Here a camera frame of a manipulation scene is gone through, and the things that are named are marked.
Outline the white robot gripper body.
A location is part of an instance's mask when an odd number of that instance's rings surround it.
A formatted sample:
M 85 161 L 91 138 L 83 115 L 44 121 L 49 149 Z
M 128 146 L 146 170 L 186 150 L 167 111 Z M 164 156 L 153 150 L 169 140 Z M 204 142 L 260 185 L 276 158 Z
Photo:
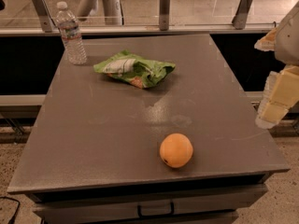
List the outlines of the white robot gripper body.
M 292 65 L 299 65 L 299 2 L 280 22 L 275 38 L 275 57 Z

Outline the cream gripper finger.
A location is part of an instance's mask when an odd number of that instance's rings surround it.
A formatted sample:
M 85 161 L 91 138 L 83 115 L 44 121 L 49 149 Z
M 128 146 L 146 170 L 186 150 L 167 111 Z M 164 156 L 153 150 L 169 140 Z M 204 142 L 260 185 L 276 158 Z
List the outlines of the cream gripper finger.
M 275 49 L 276 33 L 277 28 L 273 28 L 255 43 L 254 48 L 261 51 L 273 51 Z
M 256 125 L 262 129 L 273 128 L 298 102 L 299 67 L 286 65 L 279 73 L 271 71 L 265 82 Z

